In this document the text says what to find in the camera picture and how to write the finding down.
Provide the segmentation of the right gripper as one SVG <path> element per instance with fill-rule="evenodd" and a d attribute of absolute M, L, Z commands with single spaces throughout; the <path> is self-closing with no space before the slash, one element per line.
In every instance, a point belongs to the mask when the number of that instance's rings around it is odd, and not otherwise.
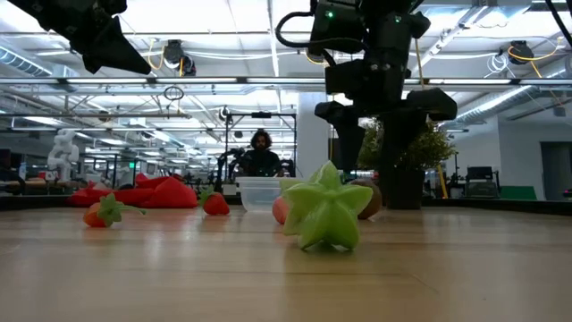
<path fill-rule="evenodd" d="M 458 105 L 442 89 L 430 88 L 403 93 L 408 70 L 390 64 L 374 64 L 357 59 L 337 64 L 324 59 L 325 89 L 328 95 L 342 94 L 349 105 L 338 101 L 315 106 L 315 115 L 333 125 L 338 135 L 335 159 L 344 172 L 357 164 L 366 130 L 359 118 L 375 117 L 382 122 L 383 140 L 379 154 L 379 175 L 387 179 L 400 155 L 427 126 L 426 120 L 451 121 L 457 117 Z"/>

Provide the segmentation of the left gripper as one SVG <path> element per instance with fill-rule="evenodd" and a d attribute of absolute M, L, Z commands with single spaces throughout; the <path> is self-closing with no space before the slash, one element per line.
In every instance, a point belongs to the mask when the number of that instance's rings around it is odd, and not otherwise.
<path fill-rule="evenodd" d="M 118 13 L 127 9 L 125 0 L 9 0 L 34 17 L 40 27 L 66 38 L 82 54 L 91 73 L 102 67 L 147 75 L 148 62 L 122 33 Z"/>

